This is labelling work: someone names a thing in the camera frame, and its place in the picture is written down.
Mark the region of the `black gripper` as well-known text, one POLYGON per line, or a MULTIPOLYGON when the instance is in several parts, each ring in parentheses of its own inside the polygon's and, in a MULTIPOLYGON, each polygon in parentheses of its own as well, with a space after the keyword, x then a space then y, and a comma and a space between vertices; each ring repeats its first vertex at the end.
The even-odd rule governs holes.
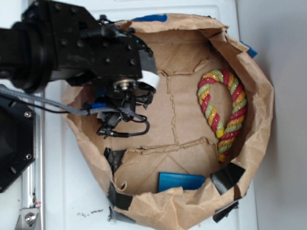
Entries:
POLYGON ((141 74, 138 80, 123 79, 112 82, 109 86, 102 86, 96 89, 95 104, 112 107, 115 111, 99 112, 97 119, 101 123, 97 134, 107 137, 129 138, 141 136, 148 133, 150 123, 147 117, 135 112, 136 107, 147 108, 153 101, 160 81, 157 75, 157 67, 153 52, 140 50, 141 74), (139 132, 116 132, 114 129, 121 122, 144 123, 146 128, 139 132))

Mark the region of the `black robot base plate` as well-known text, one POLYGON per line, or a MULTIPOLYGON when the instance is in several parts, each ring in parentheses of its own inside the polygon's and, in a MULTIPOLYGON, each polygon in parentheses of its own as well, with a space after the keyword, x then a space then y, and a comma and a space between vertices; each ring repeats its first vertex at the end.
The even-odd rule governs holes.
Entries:
POLYGON ((31 164, 34 120, 31 109, 14 96, 0 95, 0 192, 31 164))

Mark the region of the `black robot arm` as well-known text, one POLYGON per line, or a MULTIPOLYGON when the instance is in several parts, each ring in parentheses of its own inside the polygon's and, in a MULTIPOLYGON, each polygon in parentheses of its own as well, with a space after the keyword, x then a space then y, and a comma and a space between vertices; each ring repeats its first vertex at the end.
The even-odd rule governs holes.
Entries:
POLYGON ((135 112, 147 107, 156 93, 159 76, 152 50, 134 34, 101 16, 96 20, 84 7, 36 0, 22 20, 0 31, 0 77, 14 90, 1 87, 2 97, 38 101, 59 108, 62 114, 98 116, 99 135, 128 138, 116 132, 120 121, 147 124, 135 112), (94 86, 94 103, 76 109, 35 95, 49 82, 94 86))

